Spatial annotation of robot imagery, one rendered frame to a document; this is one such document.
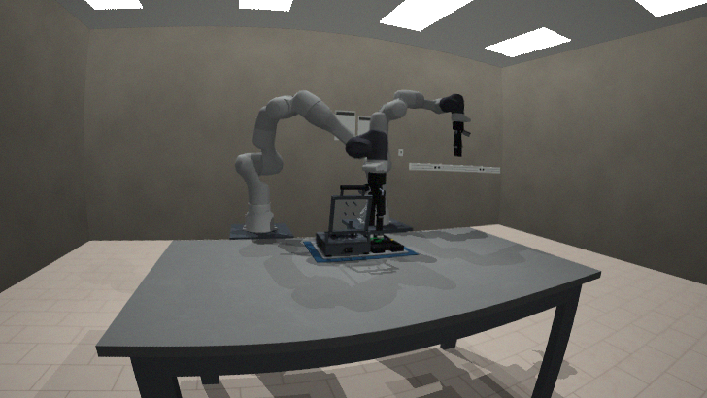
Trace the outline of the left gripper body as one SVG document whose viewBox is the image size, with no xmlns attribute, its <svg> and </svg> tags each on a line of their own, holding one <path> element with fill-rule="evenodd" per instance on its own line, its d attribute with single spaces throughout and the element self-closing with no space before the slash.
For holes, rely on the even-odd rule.
<svg viewBox="0 0 707 398">
<path fill-rule="evenodd" d="M 458 130 L 458 136 L 460 133 L 460 130 L 464 129 L 464 122 L 461 121 L 453 121 L 453 130 Z"/>
</svg>

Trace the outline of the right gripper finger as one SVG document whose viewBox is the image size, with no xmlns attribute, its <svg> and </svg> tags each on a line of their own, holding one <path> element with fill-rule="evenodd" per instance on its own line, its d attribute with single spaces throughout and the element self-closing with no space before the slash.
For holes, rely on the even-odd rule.
<svg viewBox="0 0 707 398">
<path fill-rule="evenodd" d="M 373 195 L 373 189 L 371 189 L 371 192 L 368 192 L 368 195 Z M 371 214 L 370 214 L 370 220 L 369 220 L 369 226 L 375 226 L 375 207 L 376 207 L 376 200 L 372 199 L 372 206 L 371 206 Z"/>
<path fill-rule="evenodd" d="M 386 214 L 386 191 L 379 190 L 379 197 L 376 197 L 376 189 L 373 189 L 374 199 L 377 207 L 376 231 L 383 231 L 383 215 Z"/>
</svg>

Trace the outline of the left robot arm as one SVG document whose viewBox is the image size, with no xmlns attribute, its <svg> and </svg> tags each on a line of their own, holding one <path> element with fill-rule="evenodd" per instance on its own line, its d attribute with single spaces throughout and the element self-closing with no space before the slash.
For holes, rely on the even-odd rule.
<svg viewBox="0 0 707 398">
<path fill-rule="evenodd" d="M 436 114 L 451 112 L 452 121 L 471 121 L 471 118 L 464 115 L 464 100 L 460 94 L 453 94 L 449 97 L 436 100 L 427 100 L 424 99 L 423 95 L 419 92 L 413 90 L 398 90 L 393 96 L 393 101 L 384 104 L 378 112 L 371 115 L 369 130 L 377 129 L 384 131 L 387 134 L 388 140 L 388 123 L 391 120 L 405 116 L 407 108 L 420 109 L 422 107 Z M 389 221 L 389 209 L 387 207 L 387 182 L 383 185 L 383 190 L 386 191 L 386 214 L 384 215 L 383 225 L 388 225 L 391 221 Z"/>
</svg>

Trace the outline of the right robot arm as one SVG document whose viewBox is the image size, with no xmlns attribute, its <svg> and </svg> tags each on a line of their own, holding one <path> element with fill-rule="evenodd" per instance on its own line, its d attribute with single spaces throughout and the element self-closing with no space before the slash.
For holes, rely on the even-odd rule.
<svg viewBox="0 0 707 398">
<path fill-rule="evenodd" d="M 269 186 L 260 180 L 259 175 L 274 175 L 282 171 L 284 163 L 274 145 L 277 124 L 280 119 L 298 114 L 337 137 L 346 145 L 346 153 L 350 157 L 359 160 L 367 157 L 367 162 L 362 166 L 363 171 L 387 171 L 388 140 L 384 131 L 370 129 L 355 136 L 327 105 L 306 90 L 299 91 L 294 96 L 275 97 L 259 110 L 254 125 L 252 141 L 263 150 L 261 153 L 239 155 L 235 161 L 236 171 L 245 180 L 249 191 L 249 210 L 243 231 L 265 233 L 278 230 L 276 226 L 274 228 L 274 214 L 270 211 Z"/>
</svg>

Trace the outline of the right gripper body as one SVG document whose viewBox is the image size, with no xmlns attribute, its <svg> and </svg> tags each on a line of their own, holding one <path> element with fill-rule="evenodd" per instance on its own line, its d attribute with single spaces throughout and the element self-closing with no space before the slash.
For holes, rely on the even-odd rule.
<svg viewBox="0 0 707 398">
<path fill-rule="evenodd" d="M 386 184 L 386 173 L 368 173 L 368 183 L 373 184 L 376 197 L 379 197 L 379 190 L 383 190 L 382 185 Z"/>
</svg>

